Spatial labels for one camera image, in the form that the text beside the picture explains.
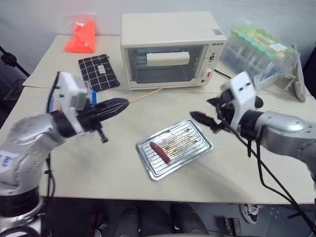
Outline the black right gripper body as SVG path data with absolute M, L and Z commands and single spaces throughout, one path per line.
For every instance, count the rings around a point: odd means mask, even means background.
M 225 90 L 218 97 L 222 98 L 223 105 L 221 107 L 215 107 L 217 113 L 217 119 L 221 122 L 216 124 L 215 129 L 211 129 L 214 134 L 217 134 L 221 130 L 228 133 L 237 134 L 237 129 L 232 128 L 231 122 L 235 113 L 232 101 L 234 99 L 233 94 L 230 90 Z

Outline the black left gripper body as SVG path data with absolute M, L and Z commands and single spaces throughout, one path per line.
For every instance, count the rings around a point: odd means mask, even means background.
M 96 106 L 91 106 L 78 111 L 77 119 L 85 132 L 97 131 L 102 143 L 107 143 L 109 140 L 102 130 L 102 110 Z

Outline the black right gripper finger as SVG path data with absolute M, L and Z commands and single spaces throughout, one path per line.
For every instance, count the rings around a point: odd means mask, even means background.
M 191 111 L 190 116 L 198 123 L 208 126 L 211 129 L 216 128 L 216 122 L 213 118 L 208 117 L 206 114 L 199 111 Z
M 207 100 L 209 104 L 214 107 L 221 107 L 223 105 L 223 101 L 221 97 L 214 97 Z

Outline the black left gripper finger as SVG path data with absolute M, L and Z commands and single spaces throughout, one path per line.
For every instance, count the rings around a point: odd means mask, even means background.
M 103 102 L 99 102 L 94 107 L 99 110 L 125 109 L 129 105 L 129 101 L 125 98 L 112 98 Z
M 97 110 L 97 119 L 104 121 L 112 117 L 117 116 L 119 113 L 124 111 L 128 107 L 127 103 L 122 104 L 102 104 L 95 106 Z

